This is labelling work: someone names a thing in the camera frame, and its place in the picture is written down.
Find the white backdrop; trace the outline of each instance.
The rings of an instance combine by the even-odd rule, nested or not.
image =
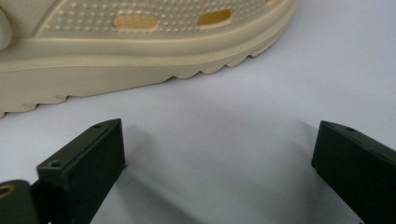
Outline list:
[[[191,79],[0,119],[0,182],[121,118],[128,168],[93,220],[358,224],[311,168],[319,122],[396,149],[396,1],[303,0],[263,55]]]

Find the white surface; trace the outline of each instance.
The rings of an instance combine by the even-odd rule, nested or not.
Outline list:
[[[121,118],[129,164],[92,223],[352,223],[310,166],[322,119],[396,148],[396,2],[303,0],[262,56],[213,76],[0,119],[0,182]]]

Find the shoe sole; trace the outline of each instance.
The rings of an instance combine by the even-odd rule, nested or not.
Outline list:
[[[0,118],[7,112],[34,110],[38,104],[60,104],[68,96],[122,91],[161,83],[171,77],[184,79],[200,72],[213,74],[223,66],[235,67],[248,56],[256,57],[273,45],[298,4],[299,0],[284,1],[271,14],[218,35],[183,43],[161,41],[161,50],[157,51],[153,47],[157,43],[152,41],[65,39],[59,46],[59,39],[19,40],[0,54]],[[97,49],[97,54],[83,56],[84,49],[92,48]],[[122,52],[130,48],[136,49],[134,55],[128,55],[127,50]],[[42,49],[58,51],[47,50],[46,55],[37,57]],[[120,54],[103,54],[113,49]],[[142,56],[147,50],[149,56]]]

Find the rubber shoe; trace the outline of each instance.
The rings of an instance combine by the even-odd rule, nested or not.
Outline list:
[[[299,0],[2,0],[0,117],[212,74],[257,56]]]

